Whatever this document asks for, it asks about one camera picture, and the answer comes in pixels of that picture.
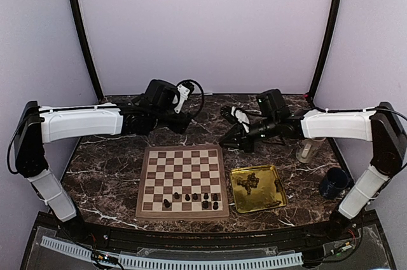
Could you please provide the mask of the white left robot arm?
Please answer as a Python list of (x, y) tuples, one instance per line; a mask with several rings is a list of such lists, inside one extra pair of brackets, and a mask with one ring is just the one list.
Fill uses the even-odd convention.
[(153, 79), (146, 91), (124, 103), (108, 102), (79, 107), (46, 107), (36, 101), (25, 105), (10, 140), (6, 161), (9, 172), (27, 179), (76, 242), (90, 236), (79, 219), (79, 210), (50, 170), (44, 145), (67, 138), (91, 135), (149, 135), (158, 127), (182, 134), (194, 115), (181, 109), (196, 84), (183, 80), (171, 84)]

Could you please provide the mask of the wooden chess board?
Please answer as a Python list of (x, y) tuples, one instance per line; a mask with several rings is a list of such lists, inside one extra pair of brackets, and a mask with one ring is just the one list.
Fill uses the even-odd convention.
[[(179, 200), (174, 199), (178, 192)], [(202, 208), (204, 193), (209, 208)], [(194, 201), (192, 194), (197, 193)], [(219, 196), (219, 208), (212, 209), (212, 195)], [(185, 194), (191, 199), (185, 200)], [(171, 203), (163, 205), (164, 199)], [(148, 147), (137, 195), (135, 216), (145, 220), (217, 220), (230, 215), (223, 153), (218, 145)]]

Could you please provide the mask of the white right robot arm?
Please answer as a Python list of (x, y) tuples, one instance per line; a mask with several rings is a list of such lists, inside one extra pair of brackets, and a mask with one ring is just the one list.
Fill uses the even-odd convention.
[(362, 109), (322, 109), (311, 107), (292, 112), (280, 90), (256, 95), (260, 112), (239, 106), (224, 106), (221, 115), (231, 125), (220, 139), (224, 148), (253, 152), (257, 141), (272, 137), (293, 140), (331, 138), (351, 143), (371, 144), (371, 159), (338, 205), (337, 214), (325, 225), (325, 236), (339, 240), (349, 230), (348, 220), (406, 168), (406, 116), (389, 102)]

